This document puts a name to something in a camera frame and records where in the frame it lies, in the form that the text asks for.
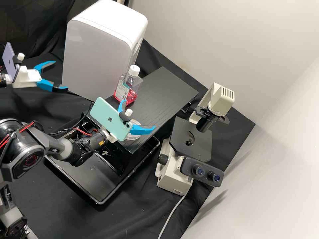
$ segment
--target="black platform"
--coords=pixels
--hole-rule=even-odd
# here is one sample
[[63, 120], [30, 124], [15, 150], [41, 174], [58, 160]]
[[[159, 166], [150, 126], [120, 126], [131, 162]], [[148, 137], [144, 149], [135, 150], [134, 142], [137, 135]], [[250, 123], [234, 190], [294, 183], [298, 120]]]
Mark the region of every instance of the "black platform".
[[[137, 140], [118, 141], [118, 143], [130, 153], [134, 153], [197, 94], [197, 90], [165, 67], [145, 76], [137, 99], [127, 108], [133, 110], [132, 118], [141, 125], [154, 125], [156, 128], [150, 135], [142, 135]], [[113, 96], [109, 97], [107, 102], [114, 108], [118, 108], [119, 102]]]
[[[87, 132], [97, 129], [91, 123], [84, 123]], [[76, 130], [66, 135], [66, 138], [72, 139], [80, 137], [82, 135]], [[151, 137], [134, 154], [131, 154], [125, 150], [121, 151], [114, 144], [107, 143], [99, 150], [99, 153], [93, 154], [79, 167], [50, 156], [46, 156], [46, 159], [96, 204], [102, 205], [157, 149], [159, 144], [158, 139]]]

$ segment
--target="blue eyepiece lens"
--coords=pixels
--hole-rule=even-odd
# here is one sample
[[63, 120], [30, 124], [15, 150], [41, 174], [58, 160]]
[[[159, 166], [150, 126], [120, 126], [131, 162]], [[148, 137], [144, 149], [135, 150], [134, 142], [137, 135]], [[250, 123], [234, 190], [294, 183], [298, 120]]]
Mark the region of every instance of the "blue eyepiece lens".
[[199, 168], [199, 169], [198, 169], [198, 174], [199, 174], [199, 175], [202, 175], [203, 173], [204, 173], [204, 170], [201, 169], [201, 168]]
[[215, 180], [216, 182], [218, 182], [218, 181], [220, 180], [220, 176], [216, 175], [216, 176], [214, 177], [214, 180]]

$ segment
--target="white wall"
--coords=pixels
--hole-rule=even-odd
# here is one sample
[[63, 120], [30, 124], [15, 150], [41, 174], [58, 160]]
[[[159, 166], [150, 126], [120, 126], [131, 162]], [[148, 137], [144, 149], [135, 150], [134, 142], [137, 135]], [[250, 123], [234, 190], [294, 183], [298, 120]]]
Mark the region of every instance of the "white wall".
[[199, 82], [235, 91], [258, 123], [319, 55], [316, 0], [131, 0], [145, 39]]
[[319, 59], [248, 136], [182, 239], [318, 238]]

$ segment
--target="black stage plate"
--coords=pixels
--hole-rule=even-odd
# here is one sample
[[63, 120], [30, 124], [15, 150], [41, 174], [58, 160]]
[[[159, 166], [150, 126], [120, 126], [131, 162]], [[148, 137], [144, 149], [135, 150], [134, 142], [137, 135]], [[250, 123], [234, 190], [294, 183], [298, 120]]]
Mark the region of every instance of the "black stage plate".
[[[76, 139], [77, 131], [66, 138]], [[60, 172], [78, 186], [95, 203], [104, 204], [116, 190], [136, 171], [146, 158], [159, 146], [155, 137], [149, 138], [134, 154], [122, 152], [108, 143], [100, 153], [94, 154], [84, 164], [74, 167], [71, 164], [45, 156]]]
[[[197, 94], [197, 90], [190, 87], [165, 67], [161, 67], [145, 76], [137, 99], [127, 108], [133, 110], [132, 118], [141, 125], [155, 125], [156, 128], [150, 135], [142, 135], [134, 141], [118, 141], [118, 144], [121, 144], [130, 153], [134, 153]], [[119, 102], [113, 96], [109, 97], [107, 102], [115, 109], [118, 108]]]
[[180, 155], [208, 162], [212, 158], [212, 138], [212, 131], [199, 132], [195, 124], [176, 116], [169, 143]]

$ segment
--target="black robot arm segment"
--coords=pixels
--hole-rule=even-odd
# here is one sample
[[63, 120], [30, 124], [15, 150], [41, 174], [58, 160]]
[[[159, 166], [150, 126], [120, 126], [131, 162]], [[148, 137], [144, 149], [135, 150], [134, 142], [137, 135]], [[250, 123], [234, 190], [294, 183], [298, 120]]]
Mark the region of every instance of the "black robot arm segment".
[[6, 181], [12, 182], [23, 176], [46, 154], [80, 166], [106, 144], [110, 136], [100, 130], [76, 141], [54, 139], [33, 126], [34, 122], [22, 125], [15, 119], [0, 120], [0, 165]]
[[44, 147], [45, 154], [57, 160], [69, 162], [73, 166], [83, 164], [108, 141], [107, 134], [102, 130], [76, 141], [65, 138], [54, 139], [36, 128], [30, 128], [29, 131]]

